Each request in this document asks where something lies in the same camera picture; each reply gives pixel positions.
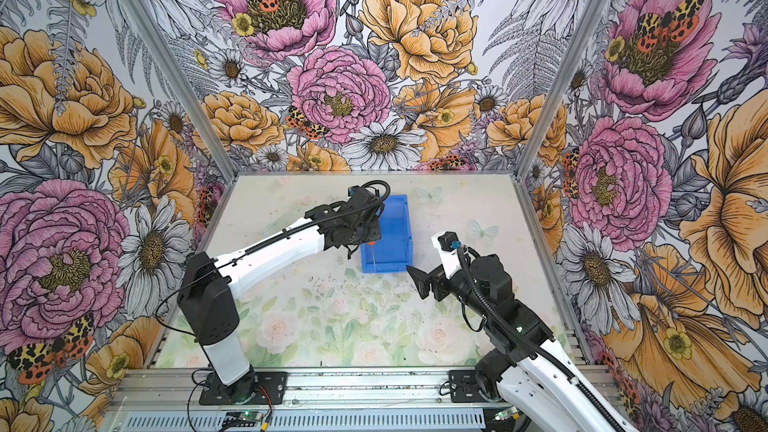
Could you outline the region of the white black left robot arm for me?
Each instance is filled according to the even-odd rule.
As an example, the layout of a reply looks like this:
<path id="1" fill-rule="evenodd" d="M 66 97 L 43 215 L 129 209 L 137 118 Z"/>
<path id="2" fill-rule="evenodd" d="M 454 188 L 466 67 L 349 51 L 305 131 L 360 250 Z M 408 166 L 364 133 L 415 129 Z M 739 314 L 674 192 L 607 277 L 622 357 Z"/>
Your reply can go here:
<path id="1" fill-rule="evenodd" d="M 372 180 L 348 189 L 348 198 L 316 206 L 281 231 L 234 252 L 198 253 L 187 262 L 177 304 L 224 386 L 252 374 L 237 329 L 236 301 L 287 266 L 329 249 L 353 254 L 381 238 L 379 217 L 391 188 Z"/>

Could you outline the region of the red handled screwdriver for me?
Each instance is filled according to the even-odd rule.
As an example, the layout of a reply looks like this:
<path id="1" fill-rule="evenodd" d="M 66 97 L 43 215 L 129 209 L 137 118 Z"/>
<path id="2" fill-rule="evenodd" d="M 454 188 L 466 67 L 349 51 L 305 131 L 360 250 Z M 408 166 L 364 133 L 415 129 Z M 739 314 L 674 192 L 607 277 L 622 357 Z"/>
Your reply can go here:
<path id="1" fill-rule="evenodd" d="M 369 244 L 368 244 L 369 250 L 370 250 L 370 258 L 371 258 L 370 262 L 371 262 L 372 273 L 377 273 L 378 272 L 376 258 L 375 258 L 375 245 L 376 245 L 375 241 L 374 242 L 369 242 Z"/>

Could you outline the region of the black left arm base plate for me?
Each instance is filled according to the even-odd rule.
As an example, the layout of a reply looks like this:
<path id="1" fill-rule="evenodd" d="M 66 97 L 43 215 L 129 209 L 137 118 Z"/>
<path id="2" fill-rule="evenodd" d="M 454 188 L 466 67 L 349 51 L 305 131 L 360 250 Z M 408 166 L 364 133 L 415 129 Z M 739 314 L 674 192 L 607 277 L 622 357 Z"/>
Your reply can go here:
<path id="1" fill-rule="evenodd" d="M 287 389 L 287 372 L 250 371 L 232 385 L 215 372 L 203 382 L 199 404 L 203 406 L 280 405 Z"/>

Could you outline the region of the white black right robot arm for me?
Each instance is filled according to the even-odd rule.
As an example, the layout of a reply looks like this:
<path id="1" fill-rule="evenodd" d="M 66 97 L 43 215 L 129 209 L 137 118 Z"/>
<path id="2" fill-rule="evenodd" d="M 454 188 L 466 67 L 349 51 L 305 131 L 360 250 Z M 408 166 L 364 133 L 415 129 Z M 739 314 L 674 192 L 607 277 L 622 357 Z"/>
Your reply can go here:
<path id="1" fill-rule="evenodd" d="M 485 397 L 519 409 L 544 431 L 634 431 L 631 421 L 592 385 L 544 321 L 513 291 L 495 254 L 461 247 L 440 252 L 430 272 L 409 266 L 421 298 L 452 296 L 481 317 L 493 344 L 475 366 Z"/>

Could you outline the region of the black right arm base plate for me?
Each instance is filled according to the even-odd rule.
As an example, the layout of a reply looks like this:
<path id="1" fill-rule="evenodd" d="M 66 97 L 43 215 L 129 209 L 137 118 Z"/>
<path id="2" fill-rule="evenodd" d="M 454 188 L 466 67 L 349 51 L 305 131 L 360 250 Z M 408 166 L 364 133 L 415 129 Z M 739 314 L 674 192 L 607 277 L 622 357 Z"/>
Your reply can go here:
<path id="1" fill-rule="evenodd" d="M 474 369 L 449 370 L 446 391 L 452 403 L 504 401 L 500 395 L 498 383 Z"/>

